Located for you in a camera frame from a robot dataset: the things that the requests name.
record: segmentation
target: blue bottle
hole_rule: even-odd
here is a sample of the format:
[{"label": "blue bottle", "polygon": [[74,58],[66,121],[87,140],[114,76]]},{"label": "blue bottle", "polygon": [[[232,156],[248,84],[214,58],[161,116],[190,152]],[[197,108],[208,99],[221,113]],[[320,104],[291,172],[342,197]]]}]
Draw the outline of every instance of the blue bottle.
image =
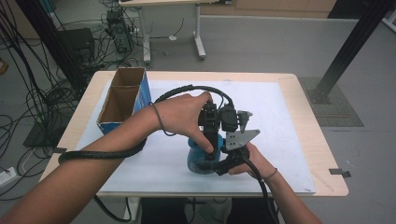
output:
[{"label": "blue bottle", "polygon": [[213,161],[205,161],[205,152],[203,149],[201,149],[192,139],[189,138],[189,146],[190,146],[190,152],[189,156],[187,157],[187,166],[189,167],[189,170],[191,170],[193,173],[196,173],[198,175],[210,175],[213,174],[213,170],[202,170],[200,169],[196,163],[202,163],[202,162],[218,162],[220,160],[220,152],[221,152],[221,147],[223,146],[223,138],[221,137],[220,134],[218,134],[218,150],[216,151],[216,157]]}]

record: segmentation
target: floor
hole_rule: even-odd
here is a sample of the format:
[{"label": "floor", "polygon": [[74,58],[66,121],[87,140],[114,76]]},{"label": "floor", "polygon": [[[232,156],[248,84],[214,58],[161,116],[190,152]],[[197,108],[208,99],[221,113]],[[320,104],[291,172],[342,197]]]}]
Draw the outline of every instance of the floor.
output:
[{"label": "floor", "polygon": [[[62,22],[98,20],[106,12],[103,5],[92,0],[62,0],[57,7],[56,12]],[[81,13],[76,8],[91,10]],[[185,37],[190,34],[186,28],[189,22],[186,20],[184,23],[177,41],[151,39],[152,62],[147,66],[148,70],[274,72],[293,73],[297,77],[322,77],[357,21],[203,16],[202,39],[207,54],[203,61],[196,54],[192,38]],[[95,21],[86,25],[98,26]],[[165,26],[152,27],[153,32],[159,35],[172,35],[178,26],[170,29],[165,29]],[[42,50],[34,48],[43,57]],[[131,60],[131,63],[144,65],[140,53],[137,48],[136,61]],[[7,72],[0,76],[0,114],[16,119],[26,110],[24,102],[27,91],[4,45],[0,54],[10,63]],[[381,23],[337,83],[364,127],[322,128],[339,167],[352,175],[346,178],[349,188],[346,197],[303,198],[323,223],[393,223],[396,219],[396,175],[393,175],[396,170],[395,56],[396,34]],[[35,72],[37,83],[46,89],[49,83],[40,72],[39,64],[34,60],[30,62],[38,71]],[[49,64],[50,69],[56,70],[54,62],[49,60]],[[6,123],[4,120],[0,119],[1,125]],[[21,158],[21,169],[27,170],[40,161],[21,144],[33,123],[31,118],[21,120],[7,153],[0,159],[2,167],[15,167]],[[33,155],[40,153],[42,150],[37,148]],[[39,163],[33,173],[39,172],[45,165],[46,161]],[[5,195],[3,193],[8,186],[0,189],[0,215],[16,202],[4,199],[22,195],[37,183],[38,178],[39,175],[21,179]],[[230,199],[199,200],[211,204],[217,213],[215,219],[208,222],[197,215],[192,223],[220,223],[216,219],[222,220]],[[104,201],[116,215],[123,215],[123,199],[106,198]],[[190,205],[186,206],[186,214],[188,219],[192,218]],[[95,203],[89,203],[73,223],[116,222]]]}]

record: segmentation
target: blue box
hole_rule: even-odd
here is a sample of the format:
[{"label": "blue box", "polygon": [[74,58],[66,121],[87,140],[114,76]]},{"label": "blue box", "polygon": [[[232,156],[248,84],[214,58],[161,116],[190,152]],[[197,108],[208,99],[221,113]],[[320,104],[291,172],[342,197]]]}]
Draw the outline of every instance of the blue box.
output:
[{"label": "blue box", "polygon": [[111,81],[97,125],[107,134],[150,102],[146,69],[119,68]]}]

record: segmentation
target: black metal post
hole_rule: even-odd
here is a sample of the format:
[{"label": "black metal post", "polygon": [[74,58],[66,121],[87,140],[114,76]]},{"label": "black metal post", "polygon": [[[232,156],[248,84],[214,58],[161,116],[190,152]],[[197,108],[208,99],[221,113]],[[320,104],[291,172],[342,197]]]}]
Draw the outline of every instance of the black metal post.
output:
[{"label": "black metal post", "polygon": [[363,13],[322,80],[313,90],[308,91],[313,104],[329,103],[328,96],[335,83],[344,74],[361,47],[385,17],[393,2],[394,0],[375,0]]},{"label": "black metal post", "polygon": [[66,50],[52,19],[41,6],[39,0],[16,0],[16,2],[46,45],[52,58],[64,72],[70,85],[76,91],[77,98],[80,98],[87,88],[87,80]]}]

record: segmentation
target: background table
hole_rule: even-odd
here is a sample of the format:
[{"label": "background table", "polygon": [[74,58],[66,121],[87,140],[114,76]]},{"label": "background table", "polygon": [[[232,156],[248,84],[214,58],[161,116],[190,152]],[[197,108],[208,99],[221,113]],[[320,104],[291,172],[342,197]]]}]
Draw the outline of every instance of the background table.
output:
[{"label": "background table", "polygon": [[[73,150],[82,136],[87,122],[95,108],[104,86],[113,78],[115,72],[104,71],[94,75],[88,89],[71,119],[58,147]],[[263,73],[209,73],[209,72],[153,72],[148,71],[148,80],[238,80],[276,82],[279,84],[285,98],[290,117],[293,121],[309,170],[311,172],[316,193],[313,196],[345,196],[348,193],[347,185],[340,175],[331,175],[330,168],[337,168],[337,164],[327,145],[327,142],[318,126],[316,118],[307,102],[304,92],[294,75],[290,74],[263,74]],[[53,155],[43,177],[50,173],[57,165],[58,155]],[[150,195],[123,195],[123,196],[159,196]],[[219,196],[206,194],[200,196]],[[228,196],[243,196],[236,192]]]},{"label": "background table", "polygon": [[[126,1],[126,2],[121,2],[120,1],[120,6],[121,7],[136,7],[138,8],[138,15],[139,15],[139,20],[140,20],[140,28],[141,32],[143,35],[143,59],[145,63],[150,63],[151,61],[151,56],[150,56],[150,47],[149,47],[149,35],[146,31],[146,24],[145,24],[145,13],[144,10],[147,7],[162,7],[162,6],[191,6],[194,7],[192,9],[191,15],[195,17],[195,31],[193,32],[194,35],[194,40],[195,40],[195,45],[198,49],[198,55],[201,57],[201,59],[204,59],[206,54],[205,54],[205,49],[204,45],[202,44],[201,40],[201,24],[200,24],[200,15],[201,15],[201,7],[200,4],[202,3],[214,3],[217,2],[218,0],[132,0],[132,1]],[[184,8],[173,8],[169,9],[166,8],[167,14],[169,16],[172,16],[172,14],[180,14],[182,13]]]}]

